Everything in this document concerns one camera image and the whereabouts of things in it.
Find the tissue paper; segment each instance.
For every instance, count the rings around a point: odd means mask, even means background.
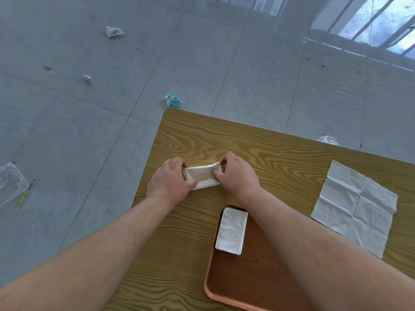
[[[396,203],[397,194],[332,161],[311,217],[382,258]]]
[[[184,178],[186,181],[192,179],[196,179],[198,181],[193,190],[211,187],[219,184],[219,182],[212,175],[212,171],[214,170],[222,172],[220,162],[208,166],[186,168],[184,169]]]
[[[226,207],[222,213],[215,248],[240,255],[244,243],[247,219],[247,212]]]

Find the yellow pen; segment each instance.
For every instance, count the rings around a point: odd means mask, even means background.
[[[24,200],[25,200],[25,198],[26,198],[26,196],[27,196],[27,194],[29,193],[29,190],[32,188],[32,185],[34,184],[34,181],[36,180],[36,178],[33,178],[33,181],[32,181],[32,183],[31,184],[29,184],[29,188],[23,193],[23,195],[22,195],[22,197],[20,198],[20,201],[19,201],[19,203],[18,203],[18,207],[20,207],[22,204],[23,204],[23,202],[24,202]]]

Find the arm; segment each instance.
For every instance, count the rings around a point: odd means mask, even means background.
[[[229,152],[225,163],[214,176],[264,230],[318,310],[415,310],[414,280],[262,189],[240,157]]]
[[[181,158],[153,175],[146,199],[93,235],[0,290],[0,310],[101,310],[141,247],[164,217],[195,187]]]

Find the hand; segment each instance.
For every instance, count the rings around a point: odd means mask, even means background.
[[[158,198],[171,209],[184,200],[197,181],[185,181],[182,167],[186,167],[186,162],[180,157],[166,160],[148,183],[147,198]]]
[[[220,164],[226,164],[225,172],[213,171],[212,175],[234,197],[238,198],[242,192],[260,188],[257,174],[241,157],[228,152]]]

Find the forearm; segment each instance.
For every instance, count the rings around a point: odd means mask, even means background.
[[[101,310],[168,214],[144,200],[115,222],[0,290],[1,310]]]
[[[263,189],[237,197],[319,310],[413,310],[415,282]]]

